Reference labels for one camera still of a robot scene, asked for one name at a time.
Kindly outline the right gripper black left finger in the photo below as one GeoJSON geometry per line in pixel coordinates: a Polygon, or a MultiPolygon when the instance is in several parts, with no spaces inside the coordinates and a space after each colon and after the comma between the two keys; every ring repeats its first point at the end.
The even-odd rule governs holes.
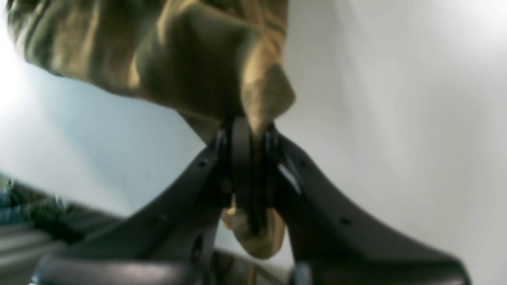
{"type": "Polygon", "coordinates": [[[214,141],[143,209],[87,241],[47,255],[33,285],[210,285],[222,210],[233,204],[233,161],[249,156],[248,120],[225,123],[214,141]]]}

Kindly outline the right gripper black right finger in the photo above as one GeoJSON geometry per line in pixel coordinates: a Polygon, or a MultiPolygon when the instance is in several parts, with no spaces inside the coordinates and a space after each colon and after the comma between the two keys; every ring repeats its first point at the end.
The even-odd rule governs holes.
{"type": "Polygon", "coordinates": [[[275,126],[265,134],[270,202],[288,227],[293,285],[470,285],[453,255],[349,199],[275,126]]]}

